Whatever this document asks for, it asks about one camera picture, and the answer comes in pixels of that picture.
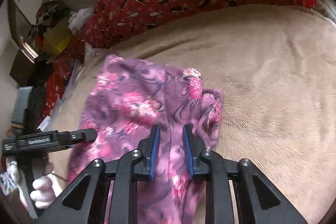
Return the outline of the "left hand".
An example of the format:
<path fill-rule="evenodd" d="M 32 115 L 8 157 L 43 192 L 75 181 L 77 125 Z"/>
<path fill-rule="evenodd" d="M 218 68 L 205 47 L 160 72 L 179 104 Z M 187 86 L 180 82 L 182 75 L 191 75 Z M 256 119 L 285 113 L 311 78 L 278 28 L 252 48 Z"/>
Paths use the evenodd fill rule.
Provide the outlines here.
<path fill-rule="evenodd" d="M 33 181 L 33 191 L 30 193 L 30 198 L 38 209 L 46 209 L 56 199 L 55 192 L 52 188 L 52 180 L 48 175 L 54 170 L 52 163 L 47 163 L 45 174 Z"/>

